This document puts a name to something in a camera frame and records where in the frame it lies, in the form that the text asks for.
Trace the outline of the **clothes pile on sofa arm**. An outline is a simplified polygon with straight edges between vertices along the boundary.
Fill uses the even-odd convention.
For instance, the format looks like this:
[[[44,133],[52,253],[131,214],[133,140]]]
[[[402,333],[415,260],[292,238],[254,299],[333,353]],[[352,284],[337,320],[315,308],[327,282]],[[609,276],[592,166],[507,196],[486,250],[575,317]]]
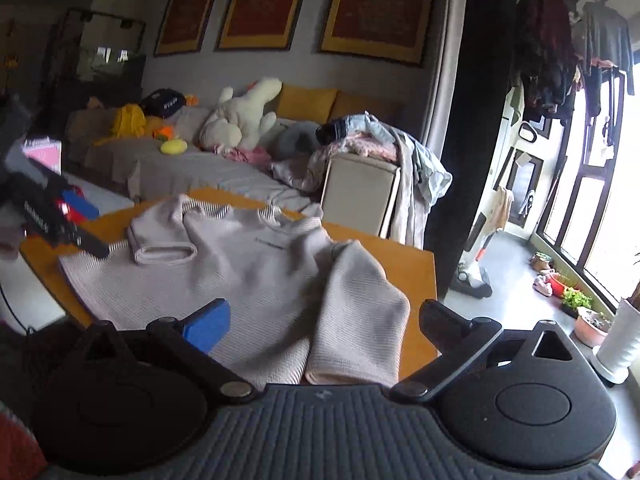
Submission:
[[[428,214],[452,175],[408,133],[368,112],[321,125],[321,148],[275,160],[273,177],[320,198],[323,219],[421,249]]]

